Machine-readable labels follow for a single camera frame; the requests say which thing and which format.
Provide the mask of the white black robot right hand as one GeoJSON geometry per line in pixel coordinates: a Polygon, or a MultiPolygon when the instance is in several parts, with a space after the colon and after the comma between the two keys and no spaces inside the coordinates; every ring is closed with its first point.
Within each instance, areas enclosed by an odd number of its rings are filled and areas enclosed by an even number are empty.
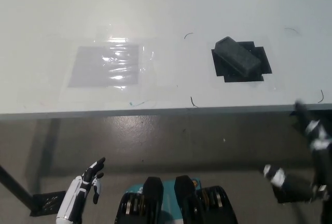
{"type": "Polygon", "coordinates": [[[266,164],[262,170],[272,186],[304,200],[331,198],[331,136],[327,133],[320,119],[314,118],[306,105],[295,102],[295,112],[304,137],[307,139],[314,166],[314,180],[309,181],[286,173],[282,168],[266,164]]]}

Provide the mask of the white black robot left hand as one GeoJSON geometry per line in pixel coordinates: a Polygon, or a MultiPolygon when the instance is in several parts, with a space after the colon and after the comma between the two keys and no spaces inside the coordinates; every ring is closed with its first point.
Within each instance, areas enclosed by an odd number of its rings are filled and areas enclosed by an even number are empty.
{"type": "Polygon", "coordinates": [[[94,190],[93,203],[97,204],[101,194],[101,178],[105,158],[94,162],[82,175],[71,182],[56,217],[56,223],[82,223],[87,196],[94,190]]]}

